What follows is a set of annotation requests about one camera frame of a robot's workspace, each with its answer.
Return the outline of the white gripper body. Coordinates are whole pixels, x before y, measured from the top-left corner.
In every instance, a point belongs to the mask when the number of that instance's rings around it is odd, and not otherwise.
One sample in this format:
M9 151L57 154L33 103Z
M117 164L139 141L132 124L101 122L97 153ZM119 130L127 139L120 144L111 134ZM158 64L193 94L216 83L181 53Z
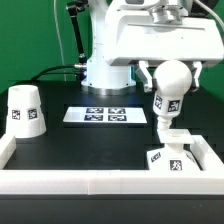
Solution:
M117 11L106 16L104 59L112 66L148 61L201 61L213 66L224 59L224 45L211 19L185 17L180 25L153 23L147 11Z

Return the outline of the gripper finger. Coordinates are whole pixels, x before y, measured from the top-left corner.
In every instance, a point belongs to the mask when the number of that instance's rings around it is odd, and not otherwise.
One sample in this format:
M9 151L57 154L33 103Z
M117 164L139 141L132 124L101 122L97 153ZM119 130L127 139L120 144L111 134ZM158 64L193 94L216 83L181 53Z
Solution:
M192 63L192 67L191 67L191 73L192 73L192 85L190 90L192 92L196 92L199 87L200 87L200 83L199 83L199 77L202 71L202 63L200 61L194 61Z
M139 61L137 65L137 76L143 84L146 93L156 90L156 81L148 71L149 63L147 61Z

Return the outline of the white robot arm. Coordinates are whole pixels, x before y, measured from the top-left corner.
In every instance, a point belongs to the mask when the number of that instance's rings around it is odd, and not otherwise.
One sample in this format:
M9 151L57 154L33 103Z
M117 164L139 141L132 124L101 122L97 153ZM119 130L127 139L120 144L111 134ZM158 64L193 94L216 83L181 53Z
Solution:
M92 54L83 87L120 95L135 87L137 73L145 90L153 88L147 69L178 60L199 75L203 66L224 59L216 22L190 15L197 0L89 0Z

